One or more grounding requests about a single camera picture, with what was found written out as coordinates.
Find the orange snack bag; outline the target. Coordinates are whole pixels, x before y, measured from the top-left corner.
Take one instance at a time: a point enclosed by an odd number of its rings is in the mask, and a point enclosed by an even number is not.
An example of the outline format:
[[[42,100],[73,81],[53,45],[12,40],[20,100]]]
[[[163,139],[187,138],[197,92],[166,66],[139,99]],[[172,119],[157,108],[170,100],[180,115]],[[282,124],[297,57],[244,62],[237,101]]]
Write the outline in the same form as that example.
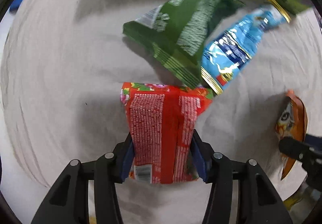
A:
[[[307,132],[307,112],[302,100],[289,89],[285,94],[282,111],[275,125],[275,132],[281,140],[284,137],[304,142]]]

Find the blue snack bag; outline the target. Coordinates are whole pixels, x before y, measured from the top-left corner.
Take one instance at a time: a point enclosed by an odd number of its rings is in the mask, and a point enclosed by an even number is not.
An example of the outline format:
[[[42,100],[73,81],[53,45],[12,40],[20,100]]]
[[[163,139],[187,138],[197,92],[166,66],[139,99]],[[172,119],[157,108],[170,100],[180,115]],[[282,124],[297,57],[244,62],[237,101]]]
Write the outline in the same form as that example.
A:
[[[290,15],[276,0],[267,1],[204,47],[201,77],[215,94],[222,94],[255,56],[265,32],[291,21]]]

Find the grey table cloth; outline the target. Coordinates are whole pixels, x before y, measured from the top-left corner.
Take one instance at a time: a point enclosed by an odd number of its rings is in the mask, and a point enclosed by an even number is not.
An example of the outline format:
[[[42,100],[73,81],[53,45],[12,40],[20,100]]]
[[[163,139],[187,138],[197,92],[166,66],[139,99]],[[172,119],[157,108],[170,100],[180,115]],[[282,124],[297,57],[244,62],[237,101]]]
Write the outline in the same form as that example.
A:
[[[187,87],[123,34],[125,23],[167,1],[22,1],[4,45],[1,91],[11,146],[30,178],[49,188],[71,160],[95,161],[130,135],[120,100],[125,82]],[[268,3],[240,1],[244,6],[220,22],[204,47]],[[222,94],[201,79],[198,87],[210,89],[213,100],[194,131],[230,160],[256,160],[285,200],[306,173],[279,152],[275,125],[291,89],[305,105],[306,133],[321,135],[321,29],[302,0],[276,1],[291,21],[263,34]],[[210,190],[199,175],[171,184],[128,176],[116,184],[124,223],[202,223]]]

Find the green snack bag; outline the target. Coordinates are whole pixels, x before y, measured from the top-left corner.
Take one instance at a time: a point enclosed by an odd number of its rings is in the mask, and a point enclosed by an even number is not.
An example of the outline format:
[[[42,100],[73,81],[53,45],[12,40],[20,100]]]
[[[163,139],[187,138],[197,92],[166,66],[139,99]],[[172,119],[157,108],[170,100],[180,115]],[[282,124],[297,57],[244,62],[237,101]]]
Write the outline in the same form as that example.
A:
[[[142,45],[184,85],[201,84],[205,42],[220,22],[244,6],[240,0],[169,0],[123,25],[123,34]]]

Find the red snack packet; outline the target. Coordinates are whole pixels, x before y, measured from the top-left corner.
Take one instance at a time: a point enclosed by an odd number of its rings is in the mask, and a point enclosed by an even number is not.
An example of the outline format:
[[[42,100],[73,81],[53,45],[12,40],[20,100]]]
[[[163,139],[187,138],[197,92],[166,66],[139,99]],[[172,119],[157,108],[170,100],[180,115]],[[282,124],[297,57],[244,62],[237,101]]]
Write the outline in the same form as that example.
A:
[[[190,143],[213,92],[204,87],[125,82],[120,100],[134,145],[130,178],[150,184],[196,180],[189,162]]]

